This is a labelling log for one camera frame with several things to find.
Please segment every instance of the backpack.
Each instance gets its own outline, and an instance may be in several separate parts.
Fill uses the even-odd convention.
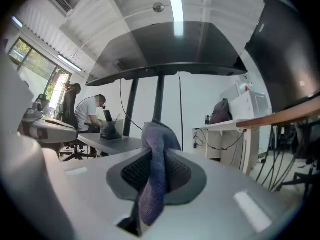
[[[232,120],[230,113],[229,101],[224,98],[217,105],[215,105],[213,113],[210,118],[210,125],[226,122]]]

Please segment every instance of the blue cloth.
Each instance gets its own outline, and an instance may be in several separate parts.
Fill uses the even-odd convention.
[[[167,193],[165,150],[181,150],[175,133],[166,125],[152,121],[144,125],[142,145],[152,150],[149,180],[138,201],[139,216],[151,226],[165,207]]]

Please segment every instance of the floor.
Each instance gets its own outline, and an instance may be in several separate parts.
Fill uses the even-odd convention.
[[[275,163],[275,167],[274,167],[275,170],[274,170],[272,184],[275,182],[275,177],[278,173],[278,170],[279,170],[279,167],[281,164],[281,158],[282,158],[282,153],[280,154],[280,156],[278,157],[278,159],[276,160],[276,163]],[[289,166],[292,159],[293,159],[293,155],[291,153],[289,153],[289,152],[284,153],[283,161],[282,161],[282,165],[281,165],[278,177],[277,177],[277,181],[283,175],[283,173],[285,172],[285,170]],[[270,151],[269,155],[266,159],[266,163],[263,168],[263,171],[262,171],[260,178],[258,180],[258,183],[262,184],[265,181],[273,164],[274,164],[274,155],[273,155],[273,152]],[[306,167],[304,167],[305,165],[306,165],[306,160],[297,159],[295,161],[295,163],[293,164],[293,167],[290,170],[289,174],[284,179],[284,182],[292,181],[295,173],[308,174],[309,169],[310,169],[310,165],[307,165]],[[258,163],[255,166],[255,168],[252,170],[250,177],[252,177],[254,180],[256,180],[259,173],[260,173],[262,166],[263,166],[262,163]],[[269,188],[269,185],[270,185],[271,176],[272,176],[272,173],[270,173],[269,177],[267,178],[267,180],[265,181],[265,183],[263,185],[267,189]],[[290,186],[283,186],[280,192],[274,192],[274,194],[277,195],[280,199],[282,199],[288,208],[292,208],[292,207],[297,206],[302,201],[304,191],[305,191],[305,186],[303,184],[300,184],[300,185],[296,185],[296,186],[291,186],[291,185]]]

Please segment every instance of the white t-shirt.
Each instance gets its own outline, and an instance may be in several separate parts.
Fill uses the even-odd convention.
[[[78,119],[78,131],[88,131],[89,126],[85,123],[91,123],[89,116],[95,116],[97,112],[96,98],[85,99],[76,109],[75,117]]]

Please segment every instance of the air conditioner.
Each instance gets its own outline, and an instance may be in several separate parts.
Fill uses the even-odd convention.
[[[74,11],[66,0],[49,0],[65,17]]]

